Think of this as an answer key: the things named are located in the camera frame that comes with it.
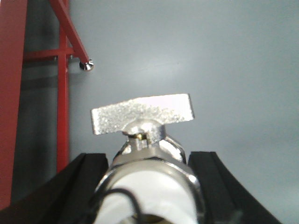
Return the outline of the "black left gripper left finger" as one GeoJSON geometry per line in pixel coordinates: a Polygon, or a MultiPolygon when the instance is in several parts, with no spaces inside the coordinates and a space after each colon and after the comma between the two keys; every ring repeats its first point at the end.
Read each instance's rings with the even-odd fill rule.
{"type": "Polygon", "coordinates": [[[1,210],[2,224],[74,224],[108,169],[105,154],[80,154],[24,199],[1,210]]]}

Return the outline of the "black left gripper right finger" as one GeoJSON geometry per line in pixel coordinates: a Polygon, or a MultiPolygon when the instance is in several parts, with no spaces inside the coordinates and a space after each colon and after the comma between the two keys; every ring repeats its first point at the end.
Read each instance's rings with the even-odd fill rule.
{"type": "Polygon", "coordinates": [[[203,224],[278,224],[231,174],[216,152],[191,152],[188,161],[204,199],[203,224]]]}

